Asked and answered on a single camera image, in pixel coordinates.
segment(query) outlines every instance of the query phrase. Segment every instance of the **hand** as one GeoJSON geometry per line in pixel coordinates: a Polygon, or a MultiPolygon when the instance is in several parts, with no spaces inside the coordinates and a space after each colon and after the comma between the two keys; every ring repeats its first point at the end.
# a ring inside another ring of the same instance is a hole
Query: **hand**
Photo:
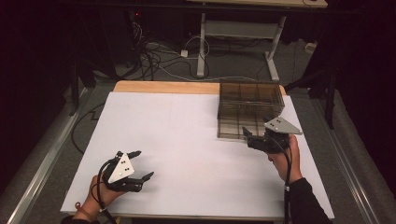
{"type": "MultiPolygon", "coordinates": [[[[301,170],[300,170],[300,149],[298,148],[297,138],[293,134],[290,134],[289,140],[290,140],[289,142],[290,148],[286,149],[286,152],[289,158],[291,159],[291,171],[290,171],[290,181],[289,181],[289,183],[291,184],[292,182],[303,178],[303,175],[301,174],[301,170]]],[[[285,158],[285,155],[283,153],[276,153],[276,154],[267,153],[267,156],[268,156],[268,161],[271,161],[274,164],[275,168],[277,169],[280,178],[286,180],[286,175],[288,172],[288,162],[285,158]]]]}
{"type": "MultiPolygon", "coordinates": [[[[76,214],[73,216],[73,219],[84,219],[89,222],[92,222],[93,221],[92,218],[94,217],[96,219],[97,215],[99,214],[101,208],[99,206],[99,203],[96,201],[98,199],[97,188],[96,188],[97,178],[98,178],[97,175],[95,175],[92,178],[90,188],[88,189],[88,196],[85,199],[84,204],[81,206],[82,209],[84,209],[85,212],[88,213],[89,215],[87,216],[83,212],[77,211],[76,214]]],[[[103,183],[103,180],[101,178],[100,194],[101,194],[102,202],[105,204],[105,206],[111,205],[111,203],[113,203],[114,200],[116,200],[124,193],[125,192],[123,191],[116,192],[111,189],[108,189],[105,183],[103,183]]]]}

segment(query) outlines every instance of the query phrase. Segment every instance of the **black sleeve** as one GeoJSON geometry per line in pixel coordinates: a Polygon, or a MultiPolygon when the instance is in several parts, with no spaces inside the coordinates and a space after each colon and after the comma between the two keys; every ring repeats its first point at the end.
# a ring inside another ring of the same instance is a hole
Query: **black sleeve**
{"type": "Polygon", "coordinates": [[[61,224],[100,224],[99,221],[89,222],[83,219],[72,219],[73,216],[68,216],[62,219],[61,224]]]}
{"type": "Polygon", "coordinates": [[[290,184],[290,214],[293,224],[331,224],[305,178],[290,184]]]}

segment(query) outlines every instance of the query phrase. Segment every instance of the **clear plastic box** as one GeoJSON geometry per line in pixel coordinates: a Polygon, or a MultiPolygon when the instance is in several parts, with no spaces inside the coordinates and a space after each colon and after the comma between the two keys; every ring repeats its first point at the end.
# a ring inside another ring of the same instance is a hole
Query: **clear plastic box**
{"type": "Polygon", "coordinates": [[[276,83],[221,80],[218,137],[244,139],[242,127],[254,135],[264,133],[264,123],[285,107],[276,83]]]}

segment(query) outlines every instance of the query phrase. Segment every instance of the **wooden table edge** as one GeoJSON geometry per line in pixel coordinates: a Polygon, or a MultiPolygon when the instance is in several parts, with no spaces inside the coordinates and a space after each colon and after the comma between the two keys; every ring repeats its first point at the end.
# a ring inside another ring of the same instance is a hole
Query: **wooden table edge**
{"type": "MultiPolygon", "coordinates": [[[[283,86],[279,85],[282,95],[286,95],[283,86]]],[[[115,92],[155,92],[187,94],[219,94],[219,83],[209,82],[172,82],[172,81],[128,81],[116,83],[115,92]]]]}

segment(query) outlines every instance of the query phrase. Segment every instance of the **white tabletop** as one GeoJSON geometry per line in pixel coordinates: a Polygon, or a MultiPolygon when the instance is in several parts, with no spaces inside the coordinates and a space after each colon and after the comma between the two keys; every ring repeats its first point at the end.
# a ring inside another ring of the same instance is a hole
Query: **white tabletop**
{"type": "MultiPolygon", "coordinates": [[[[282,117],[301,129],[289,96],[282,117]]],[[[111,92],[61,211],[84,202],[93,175],[118,151],[132,159],[143,189],[118,198],[108,210],[126,217],[280,220],[283,181],[261,151],[241,140],[217,138],[216,94],[111,92]]],[[[303,135],[297,135],[302,172],[329,218],[332,208],[303,135]]]]}

